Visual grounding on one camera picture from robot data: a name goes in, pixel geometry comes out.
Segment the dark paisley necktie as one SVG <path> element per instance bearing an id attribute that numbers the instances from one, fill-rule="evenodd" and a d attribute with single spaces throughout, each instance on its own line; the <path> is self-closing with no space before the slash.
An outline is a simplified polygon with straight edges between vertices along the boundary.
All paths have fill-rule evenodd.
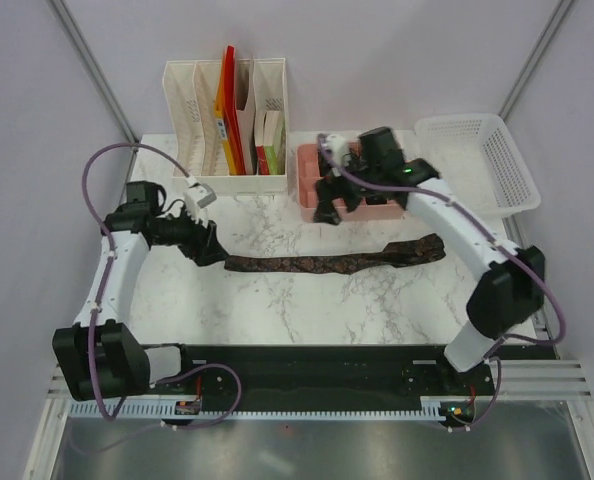
<path id="1" fill-rule="evenodd" d="M 440 261 L 445 256 L 443 240 L 437 234 L 429 234 L 416 240 L 390 242 L 378 252 L 272 258 L 230 256 L 225 260 L 224 268 L 226 271 L 238 273 L 350 276 L 382 266 L 398 269 L 425 265 Z"/>

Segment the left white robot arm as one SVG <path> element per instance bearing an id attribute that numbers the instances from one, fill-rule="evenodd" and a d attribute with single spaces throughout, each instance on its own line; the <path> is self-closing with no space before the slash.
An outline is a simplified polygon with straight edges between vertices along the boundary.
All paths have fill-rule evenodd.
<path id="1" fill-rule="evenodd" d="M 154 246 L 176 247 L 197 266 L 227 257 L 217 226 L 205 209 L 214 191 L 188 182 L 178 214 L 164 211 L 166 191 L 148 181 L 130 182 L 127 200 L 102 227 L 100 263 L 88 297 L 72 326 L 55 331 L 52 347 L 76 401 L 147 392 L 153 368 L 127 325 L 139 272 Z"/>

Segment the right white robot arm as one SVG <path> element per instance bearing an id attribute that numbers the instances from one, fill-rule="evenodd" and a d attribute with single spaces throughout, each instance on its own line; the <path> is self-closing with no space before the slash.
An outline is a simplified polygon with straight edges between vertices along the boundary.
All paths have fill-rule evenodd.
<path id="1" fill-rule="evenodd" d="M 466 305 L 468 321 L 446 345 L 447 361 L 434 371 L 442 391 L 458 393 L 507 332 L 543 306 L 544 254 L 522 249 L 485 225 L 427 160 L 406 158 L 391 128 L 364 132 L 359 144 L 353 152 L 343 136 L 318 134 L 318 156 L 327 166 L 315 183 L 313 220 L 339 224 L 337 200 L 347 212 L 371 197 L 391 200 L 429 226 L 469 268 L 476 287 Z"/>

